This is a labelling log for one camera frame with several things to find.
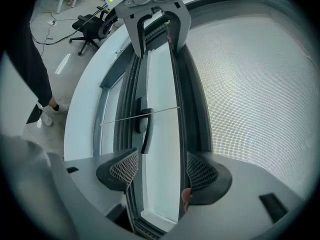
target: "office chair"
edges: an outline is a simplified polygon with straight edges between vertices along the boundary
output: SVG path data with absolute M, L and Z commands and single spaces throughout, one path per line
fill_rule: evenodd
M 92 14 L 88 14 L 86 16 L 78 16 L 78 21 L 72 24 L 72 28 L 77 30 L 80 28 L 84 22 L 90 19 L 83 27 L 79 29 L 80 32 L 83 33 L 83 37 L 75 37 L 70 38 L 69 43 L 72 43 L 73 40 L 84 40 L 84 45 L 81 48 L 81 51 L 78 52 L 78 55 L 81 56 L 86 45 L 93 44 L 97 49 L 99 46 L 95 43 L 94 39 L 98 39 L 99 41 L 105 39 L 107 35 L 110 33 L 110 29 L 118 20 L 116 16 L 115 10 L 107 11 L 100 6 L 97 6 L 99 10 L 101 10 L 100 17 L 92 17 Z

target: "metal bracket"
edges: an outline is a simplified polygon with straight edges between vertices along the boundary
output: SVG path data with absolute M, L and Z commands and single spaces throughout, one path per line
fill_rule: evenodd
M 124 20 L 134 51 L 140 58 L 146 51 L 144 22 L 152 18 L 154 7 L 160 7 L 162 15 L 170 20 L 174 52 L 179 52 L 187 39 L 191 17 L 182 0 L 124 0 L 115 11 Z

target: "black handle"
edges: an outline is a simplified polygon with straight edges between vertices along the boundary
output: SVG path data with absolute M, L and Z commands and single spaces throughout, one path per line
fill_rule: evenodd
M 153 114 L 154 110 L 152 108 L 146 108 L 141 110 L 140 114 L 145 116 L 141 116 L 140 120 L 143 118 L 147 118 L 148 122 L 146 125 L 146 131 L 145 131 L 145 137 L 144 137 L 144 141 L 143 141 L 143 145 L 141 148 L 141 153 L 142 154 L 148 154 L 149 152 L 149 147 L 150 147 L 150 143 L 151 143 L 151 139 L 152 139 L 152 133 L 153 133 L 153 129 L 154 129 L 154 124 L 153 124 Z

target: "white panel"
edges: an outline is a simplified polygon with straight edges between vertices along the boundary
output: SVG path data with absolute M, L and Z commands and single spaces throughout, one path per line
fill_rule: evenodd
M 177 106 L 168 43 L 148 54 L 148 107 L 155 111 Z M 153 115 L 153 132 L 145 158 L 145 212 L 155 213 L 157 227 L 170 229 L 178 221 L 180 203 L 180 145 L 177 109 Z
M 306 197 L 318 164 L 319 77 L 269 18 L 221 20 L 189 32 L 213 151 L 266 169 Z
M 20 77 L 7 53 L 0 63 L 0 133 L 21 136 L 38 98 Z

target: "glass panel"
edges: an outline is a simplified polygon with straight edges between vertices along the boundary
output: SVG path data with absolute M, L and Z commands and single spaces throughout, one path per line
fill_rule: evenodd
M 103 123 L 112 122 L 116 119 L 117 105 L 122 82 L 123 76 L 109 90 L 104 110 Z M 101 127 L 101 154 L 103 155 L 114 151 L 115 123 L 105 124 Z
M 148 107 L 160 111 L 177 106 L 175 80 L 168 43 L 148 53 Z
M 177 222 L 180 203 L 180 136 L 177 109 L 153 115 L 148 154 L 142 155 L 141 216 L 168 232 Z

